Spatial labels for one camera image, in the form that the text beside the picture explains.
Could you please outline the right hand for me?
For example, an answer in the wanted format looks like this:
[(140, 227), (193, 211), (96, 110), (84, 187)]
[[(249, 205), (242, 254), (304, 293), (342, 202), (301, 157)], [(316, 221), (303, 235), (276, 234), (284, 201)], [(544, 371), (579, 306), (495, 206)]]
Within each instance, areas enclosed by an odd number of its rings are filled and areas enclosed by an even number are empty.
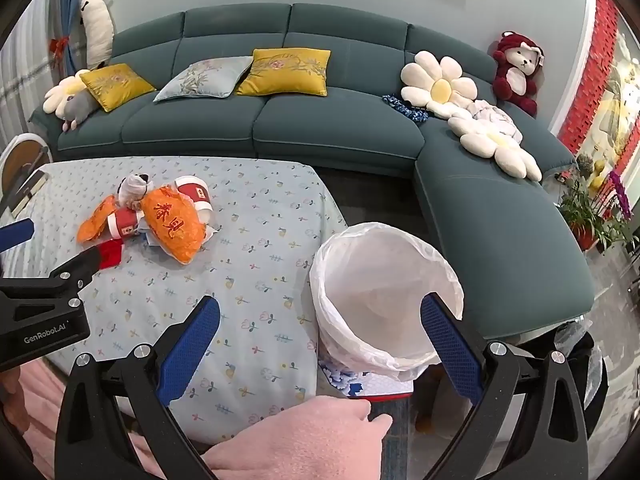
[(393, 417), (367, 400), (316, 396), (202, 455), (219, 479), (378, 479)]

